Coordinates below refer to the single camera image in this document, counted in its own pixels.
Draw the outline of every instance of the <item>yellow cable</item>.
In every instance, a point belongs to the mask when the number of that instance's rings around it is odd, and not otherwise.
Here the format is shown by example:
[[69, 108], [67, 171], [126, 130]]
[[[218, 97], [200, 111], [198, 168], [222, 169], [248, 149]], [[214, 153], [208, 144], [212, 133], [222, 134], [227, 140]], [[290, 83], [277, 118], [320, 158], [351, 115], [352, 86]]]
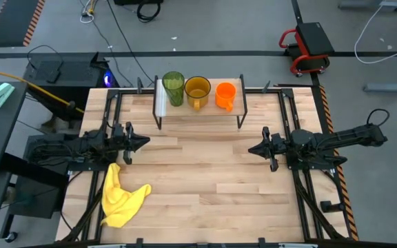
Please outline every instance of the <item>yellow cable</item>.
[[[53, 95], [52, 93], [48, 92], [47, 90], [45, 90], [45, 89], [39, 87], [38, 85], [35, 85], [35, 84], [29, 82], [29, 81], [27, 81], [27, 80], [25, 80], [25, 79], [23, 79], [23, 78], [20, 78], [20, 77], [18, 77], [18, 76], [14, 76], [14, 75], [11, 75], [11, 74], [7, 74], [7, 73], [4, 73], [4, 72], [0, 72], [0, 75], [1, 75], [1, 76], [6, 76], [6, 77], [10, 77], [10, 78], [12, 78], [12, 79], [16, 79], [16, 80], [18, 80], [18, 81], [27, 83], [29, 87], [32, 87], [32, 88], [34, 88], [34, 89], [36, 89], [36, 90], [38, 90], [38, 91], [40, 91], [40, 92], [46, 94], [47, 96], [53, 98], [54, 100], [57, 100], [57, 101], [59, 101], [59, 102], [65, 104], [65, 105], [67, 105], [67, 106], [70, 105], [70, 103], [67, 102], [66, 100], [63, 100], [62, 98], [59, 98], [58, 96]], [[78, 107], [76, 107], [75, 109], [76, 109], [77, 111], [79, 111], [80, 113], [83, 114], [83, 110], [82, 110], [82, 109], [80, 109], [80, 108], [78, 108]]]
[[90, 14], [94, 14], [94, 0], [91, 0], [91, 4], [90, 4], [90, 9], [88, 10], [88, 12], [90, 12]]

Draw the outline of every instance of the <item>yellow towel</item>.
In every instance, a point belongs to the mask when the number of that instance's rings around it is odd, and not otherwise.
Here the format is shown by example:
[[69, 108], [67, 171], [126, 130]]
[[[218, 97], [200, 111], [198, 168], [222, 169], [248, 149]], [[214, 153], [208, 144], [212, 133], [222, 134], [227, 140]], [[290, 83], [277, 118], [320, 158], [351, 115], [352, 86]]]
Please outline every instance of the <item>yellow towel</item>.
[[151, 185], [144, 185], [135, 192], [127, 192], [121, 189], [119, 171], [121, 168], [112, 163], [108, 167], [107, 177], [103, 184], [102, 208], [107, 216], [102, 223], [109, 227], [121, 228], [137, 213], [143, 204], [143, 200], [151, 194]]

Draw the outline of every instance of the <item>green cup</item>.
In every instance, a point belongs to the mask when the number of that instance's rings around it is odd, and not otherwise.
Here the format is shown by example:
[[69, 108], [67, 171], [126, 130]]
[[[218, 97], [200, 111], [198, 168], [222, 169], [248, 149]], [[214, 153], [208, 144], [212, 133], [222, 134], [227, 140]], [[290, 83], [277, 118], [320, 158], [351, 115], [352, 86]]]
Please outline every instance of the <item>green cup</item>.
[[162, 84], [171, 105], [175, 107], [182, 105], [185, 77], [180, 72], [168, 72], [163, 76]]

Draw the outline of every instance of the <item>concrete floor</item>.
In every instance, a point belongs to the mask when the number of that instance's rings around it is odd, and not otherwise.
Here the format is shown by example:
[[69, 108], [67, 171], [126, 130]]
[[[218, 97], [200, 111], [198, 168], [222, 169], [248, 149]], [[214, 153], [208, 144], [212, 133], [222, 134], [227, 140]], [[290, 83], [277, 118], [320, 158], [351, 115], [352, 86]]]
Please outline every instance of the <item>concrete floor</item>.
[[[360, 31], [373, 14], [369, 11], [339, 10], [337, 1], [299, 1], [305, 22], [320, 22], [336, 51], [351, 52]], [[165, 0], [156, 21], [143, 24], [122, 7], [114, 6], [118, 21], [134, 51], [199, 51], [199, 50], [275, 50], [279, 51], [281, 33], [296, 25], [290, 1], [280, 0]], [[79, 23], [81, 4], [78, 0], [47, 1], [35, 30], [32, 43], [26, 48], [0, 48], [0, 52], [27, 52], [37, 45], [47, 44], [60, 52], [107, 52], [105, 41], [92, 24]], [[110, 41], [115, 52], [127, 52], [108, 5], [99, 0], [96, 23]], [[360, 51], [397, 51], [397, 13], [381, 12], [368, 27]], [[49, 52], [46, 49], [37, 52]], [[371, 61], [378, 58], [365, 58]], [[149, 81], [132, 58], [118, 58], [121, 71], [132, 81], [139, 76], [145, 85]], [[279, 56], [222, 56], [222, 57], [156, 57], [139, 58], [145, 71], [154, 76], [178, 70], [186, 77], [227, 77], [245, 75], [247, 86], [299, 83], [311, 84], [308, 75], [297, 79], [289, 72], [289, 59]], [[364, 65], [355, 58], [331, 58], [331, 66], [320, 75], [336, 130], [347, 129], [365, 122], [369, 112], [386, 108], [391, 118], [382, 127], [389, 142], [382, 147], [348, 147], [340, 149], [349, 161], [344, 164], [349, 195], [361, 240], [397, 242], [397, 94], [366, 94], [366, 83], [397, 83], [397, 58]], [[0, 59], [0, 70], [22, 76], [26, 59]], [[123, 79], [117, 76], [124, 85]], [[38, 103], [26, 100], [19, 120], [39, 127], [50, 113], [32, 116], [43, 109]], [[37, 131], [17, 123], [8, 151], [21, 156], [26, 139]], [[0, 213], [0, 227], [4, 211]], [[0, 247], [22, 247], [50, 243], [59, 221], [16, 218], [13, 231], [18, 240]]]

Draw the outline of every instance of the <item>black rubber mat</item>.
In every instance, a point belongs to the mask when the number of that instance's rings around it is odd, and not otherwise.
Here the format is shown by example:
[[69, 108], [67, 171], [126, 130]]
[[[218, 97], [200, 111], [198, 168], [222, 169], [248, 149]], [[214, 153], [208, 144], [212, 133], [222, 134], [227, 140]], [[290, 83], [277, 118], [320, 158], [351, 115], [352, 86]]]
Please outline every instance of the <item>black rubber mat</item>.
[[0, 9], [0, 48], [30, 44], [45, 0], [5, 0]]

